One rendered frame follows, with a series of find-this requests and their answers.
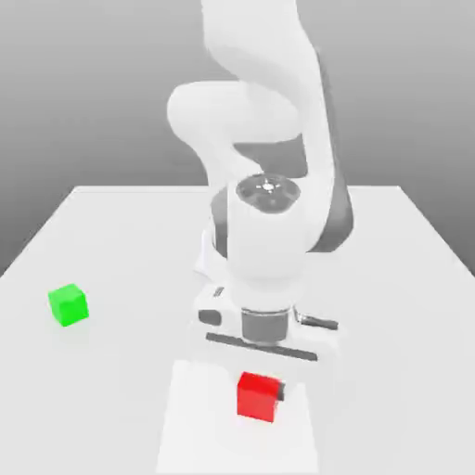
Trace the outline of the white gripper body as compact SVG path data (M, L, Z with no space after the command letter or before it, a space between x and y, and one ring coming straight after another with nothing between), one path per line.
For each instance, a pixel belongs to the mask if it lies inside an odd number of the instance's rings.
M310 376L333 367L340 333L321 327L292 327L276 347L259 346L212 327L190 329L190 356L235 371L268 376Z

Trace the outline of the small red cube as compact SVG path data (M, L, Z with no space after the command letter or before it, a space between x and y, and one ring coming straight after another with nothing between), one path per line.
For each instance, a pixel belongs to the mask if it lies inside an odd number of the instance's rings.
M243 372L237 383L237 414L273 423L281 386L279 379Z

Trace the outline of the small green cube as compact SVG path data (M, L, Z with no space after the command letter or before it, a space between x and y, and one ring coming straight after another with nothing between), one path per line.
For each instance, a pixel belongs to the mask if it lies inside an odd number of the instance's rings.
M75 284L49 291L48 300L52 315L63 327L68 327L89 316L85 294Z

